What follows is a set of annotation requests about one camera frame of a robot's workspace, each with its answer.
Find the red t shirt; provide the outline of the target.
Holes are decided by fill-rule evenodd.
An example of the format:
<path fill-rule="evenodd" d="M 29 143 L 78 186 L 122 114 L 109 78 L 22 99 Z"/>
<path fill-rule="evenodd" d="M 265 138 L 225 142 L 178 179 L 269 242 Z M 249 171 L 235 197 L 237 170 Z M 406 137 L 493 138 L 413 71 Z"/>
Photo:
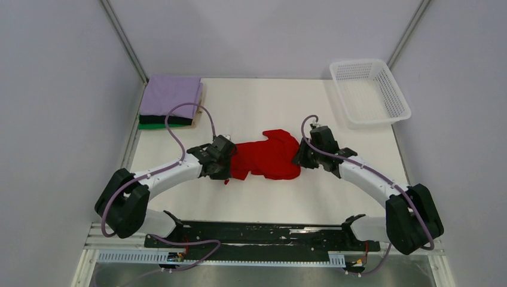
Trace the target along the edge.
<path fill-rule="evenodd" d="M 282 129 L 266 130 L 262 135 L 265 136 L 263 141 L 236 145 L 231 159 L 231 177 L 242 181 L 250 174 L 272 180 L 299 177 L 301 167 L 292 162 L 298 152 L 299 142 Z"/>

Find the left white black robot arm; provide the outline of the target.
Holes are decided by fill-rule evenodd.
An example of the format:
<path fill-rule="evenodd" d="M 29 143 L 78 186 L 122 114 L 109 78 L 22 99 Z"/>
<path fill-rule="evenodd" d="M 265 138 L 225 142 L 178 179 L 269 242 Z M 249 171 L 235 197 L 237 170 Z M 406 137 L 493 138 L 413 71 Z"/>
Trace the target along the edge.
<path fill-rule="evenodd" d="M 168 211 L 151 210 L 148 203 L 183 182 L 204 177 L 223 181 L 231 178 L 231 159 L 236 151 L 229 138 L 219 135 L 212 143 L 188 149 L 181 160 L 137 173 L 118 169 L 94 210 L 104 220 L 105 227 L 121 239 L 140 232 L 159 236 L 169 247 L 178 246 L 183 239 L 178 218 Z"/>

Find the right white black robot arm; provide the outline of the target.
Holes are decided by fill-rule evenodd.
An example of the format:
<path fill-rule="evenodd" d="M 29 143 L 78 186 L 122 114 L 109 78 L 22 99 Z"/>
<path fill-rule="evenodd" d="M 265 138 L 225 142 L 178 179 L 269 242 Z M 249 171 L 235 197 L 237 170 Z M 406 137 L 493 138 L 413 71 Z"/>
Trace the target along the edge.
<path fill-rule="evenodd" d="M 310 127 L 310 136 L 303 136 L 293 162 L 306 169 L 323 168 L 358 187 L 384 209 L 383 216 L 360 214 L 346 219 L 341 234 L 346 248 L 357 249 L 366 241 L 390 243 L 404 255 L 435 248 L 444 226 L 427 187 L 388 178 L 356 151 L 340 148 L 328 126 Z"/>

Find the wooden board under stack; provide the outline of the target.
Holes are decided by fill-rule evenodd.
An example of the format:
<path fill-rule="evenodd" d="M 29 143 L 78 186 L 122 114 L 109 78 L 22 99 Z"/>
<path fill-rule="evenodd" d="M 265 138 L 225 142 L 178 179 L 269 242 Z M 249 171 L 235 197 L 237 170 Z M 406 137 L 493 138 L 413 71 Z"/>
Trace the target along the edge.
<path fill-rule="evenodd" d="M 191 105 L 191 107 L 193 108 L 193 117 L 192 117 L 192 121 L 191 121 L 190 125 L 188 125 L 188 128 L 195 127 L 199 118 L 200 118 L 200 114 L 201 114 L 200 105 L 201 105 L 202 98 L 203 98 L 203 89 L 204 89 L 204 84 L 200 83 L 198 91 L 197 91 L 197 96 L 194 101 L 195 105 Z"/>

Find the white plastic basket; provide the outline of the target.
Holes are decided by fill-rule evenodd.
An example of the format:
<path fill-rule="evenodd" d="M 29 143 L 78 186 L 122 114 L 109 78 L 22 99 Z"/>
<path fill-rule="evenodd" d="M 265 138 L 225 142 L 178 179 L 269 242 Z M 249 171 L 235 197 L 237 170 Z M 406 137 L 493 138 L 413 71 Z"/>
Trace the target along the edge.
<path fill-rule="evenodd" d="M 391 126 L 412 116 L 391 70 L 380 59 L 333 62 L 329 71 L 350 129 Z"/>

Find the folded green t shirt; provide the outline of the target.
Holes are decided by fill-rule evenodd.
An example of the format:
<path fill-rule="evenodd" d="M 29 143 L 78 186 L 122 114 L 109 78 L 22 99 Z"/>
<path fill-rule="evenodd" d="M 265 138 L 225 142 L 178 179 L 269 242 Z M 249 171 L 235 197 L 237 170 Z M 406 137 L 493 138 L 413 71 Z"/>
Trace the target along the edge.
<path fill-rule="evenodd" d="M 169 127 L 171 129 L 175 128 L 184 128 L 184 127 L 188 127 L 188 125 L 182 125 L 182 124 L 169 124 Z M 161 124 L 161 123 L 149 123 L 149 124 L 142 124 L 142 123 L 139 123 L 138 124 L 138 129 L 139 130 L 161 130 L 161 129 L 167 129 L 166 125 L 165 124 Z"/>

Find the folded black t shirt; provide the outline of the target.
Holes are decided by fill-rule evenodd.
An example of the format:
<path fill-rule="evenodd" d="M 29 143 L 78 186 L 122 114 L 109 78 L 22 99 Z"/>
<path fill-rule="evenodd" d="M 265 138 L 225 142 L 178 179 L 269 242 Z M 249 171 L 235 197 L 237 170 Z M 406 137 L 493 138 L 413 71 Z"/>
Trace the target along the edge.
<path fill-rule="evenodd" d="M 190 126 L 193 123 L 193 119 L 171 115 L 166 120 L 165 115 L 139 115 L 139 123 L 140 124 L 166 124 L 166 123 L 168 123 L 169 125 Z"/>

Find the folded lilac t shirt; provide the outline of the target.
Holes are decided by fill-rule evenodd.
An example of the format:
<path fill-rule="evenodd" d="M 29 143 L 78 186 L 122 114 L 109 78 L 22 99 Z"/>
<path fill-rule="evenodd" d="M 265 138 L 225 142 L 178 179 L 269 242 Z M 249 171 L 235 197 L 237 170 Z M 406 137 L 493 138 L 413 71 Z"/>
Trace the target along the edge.
<path fill-rule="evenodd" d="M 182 103 L 198 103 L 203 85 L 200 77 L 152 75 L 145 88 L 140 115 L 166 116 Z"/>

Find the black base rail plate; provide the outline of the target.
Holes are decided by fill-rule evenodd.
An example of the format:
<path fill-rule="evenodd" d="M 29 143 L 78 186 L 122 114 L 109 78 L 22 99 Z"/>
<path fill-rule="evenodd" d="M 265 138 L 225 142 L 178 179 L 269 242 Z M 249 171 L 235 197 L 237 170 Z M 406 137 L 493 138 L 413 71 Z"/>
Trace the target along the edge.
<path fill-rule="evenodd" d="M 184 258 L 200 259 L 221 242 L 210 259 L 319 260 L 329 252 L 380 251 L 379 242 L 358 240 L 348 225 L 184 221 L 167 237 Z"/>

